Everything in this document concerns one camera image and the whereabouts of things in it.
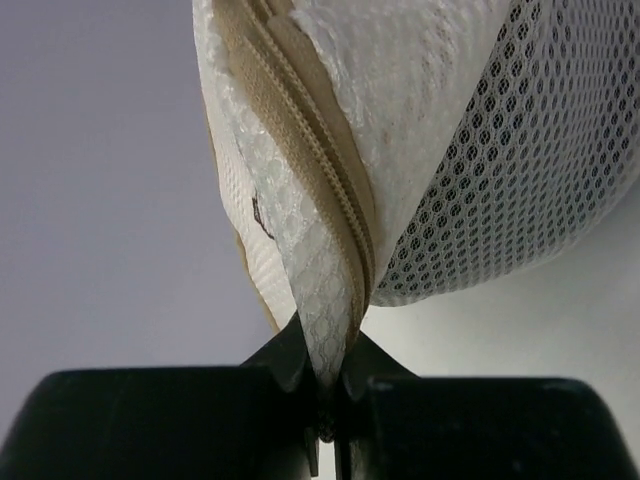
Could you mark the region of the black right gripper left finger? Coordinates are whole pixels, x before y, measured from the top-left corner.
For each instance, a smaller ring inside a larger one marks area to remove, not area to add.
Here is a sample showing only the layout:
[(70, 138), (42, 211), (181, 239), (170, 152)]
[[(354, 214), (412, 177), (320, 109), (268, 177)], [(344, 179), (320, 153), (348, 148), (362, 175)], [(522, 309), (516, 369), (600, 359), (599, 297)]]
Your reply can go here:
[(316, 382), (301, 324), (237, 366), (43, 378), (1, 448), (5, 479), (311, 479)]

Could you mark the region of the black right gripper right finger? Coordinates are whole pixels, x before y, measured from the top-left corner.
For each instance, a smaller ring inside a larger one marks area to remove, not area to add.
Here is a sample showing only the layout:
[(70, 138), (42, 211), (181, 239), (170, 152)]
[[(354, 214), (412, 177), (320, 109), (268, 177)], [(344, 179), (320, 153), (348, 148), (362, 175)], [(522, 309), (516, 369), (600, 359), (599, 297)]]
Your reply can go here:
[(554, 377), (419, 377), (365, 334), (345, 356), (340, 479), (636, 479), (607, 404)]

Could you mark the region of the white mesh laundry bag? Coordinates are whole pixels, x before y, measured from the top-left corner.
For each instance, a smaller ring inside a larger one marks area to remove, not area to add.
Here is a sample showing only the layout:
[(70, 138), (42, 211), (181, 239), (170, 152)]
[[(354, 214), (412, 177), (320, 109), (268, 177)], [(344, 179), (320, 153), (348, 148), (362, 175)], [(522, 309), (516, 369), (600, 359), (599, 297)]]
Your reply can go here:
[(567, 249), (639, 175), (635, 1), (196, 1), (224, 208), (331, 388), (370, 306)]

